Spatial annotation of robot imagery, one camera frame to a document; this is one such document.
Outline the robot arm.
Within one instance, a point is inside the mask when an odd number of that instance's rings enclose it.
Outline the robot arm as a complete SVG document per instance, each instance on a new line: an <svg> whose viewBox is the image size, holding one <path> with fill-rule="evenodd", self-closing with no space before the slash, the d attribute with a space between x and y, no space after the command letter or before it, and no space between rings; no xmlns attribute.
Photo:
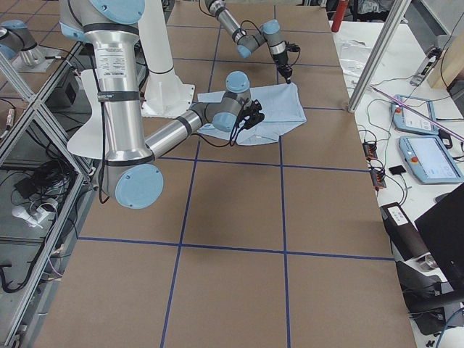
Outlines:
<svg viewBox="0 0 464 348"><path fill-rule="evenodd" d="M264 120L244 72L230 73L216 102L193 102L175 68L159 1L61 1L64 36L89 45L84 86L97 121L101 203L134 210L155 203L164 177L156 160L213 125L235 141Z"/></svg>
<svg viewBox="0 0 464 348"><path fill-rule="evenodd" d="M250 20L239 23L227 8L225 1L204 1L204 4L209 15L230 35L242 58L249 58L260 47L267 46L278 73L287 84L291 83L293 64L289 63L288 53L297 53L299 58L301 49L283 37L277 19L269 20L260 26Z"/></svg>

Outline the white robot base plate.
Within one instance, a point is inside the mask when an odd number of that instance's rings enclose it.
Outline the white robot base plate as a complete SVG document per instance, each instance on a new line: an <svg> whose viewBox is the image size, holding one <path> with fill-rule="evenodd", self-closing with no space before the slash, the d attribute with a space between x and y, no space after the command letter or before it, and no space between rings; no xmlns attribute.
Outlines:
<svg viewBox="0 0 464 348"><path fill-rule="evenodd" d="M161 1L146 1L138 21L141 46L149 77L146 81L142 115L174 118L190 106L195 86L176 75Z"/></svg>

